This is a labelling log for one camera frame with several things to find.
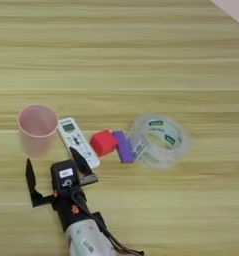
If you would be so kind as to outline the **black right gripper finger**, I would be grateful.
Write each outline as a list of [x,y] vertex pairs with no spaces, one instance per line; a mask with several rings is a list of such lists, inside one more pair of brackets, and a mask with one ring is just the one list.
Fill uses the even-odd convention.
[[30,159],[27,159],[27,162],[26,162],[25,176],[27,180],[27,185],[29,189],[32,206],[39,207],[45,204],[52,204],[54,201],[53,195],[43,196],[41,193],[39,193],[36,190],[36,179],[35,179],[35,174],[34,174],[34,170],[33,170]]
[[90,168],[86,159],[73,147],[70,147],[70,152],[74,159],[77,169],[84,175],[89,176],[92,175],[92,169]]

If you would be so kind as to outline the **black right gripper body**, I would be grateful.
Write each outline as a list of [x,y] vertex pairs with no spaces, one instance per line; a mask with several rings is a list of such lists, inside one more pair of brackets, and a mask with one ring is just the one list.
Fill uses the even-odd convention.
[[52,207],[59,216],[63,231],[66,231],[72,224],[88,219],[98,220],[105,225],[99,212],[89,210],[77,175],[64,179],[60,176],[53,177],[52,185],[55,197]]

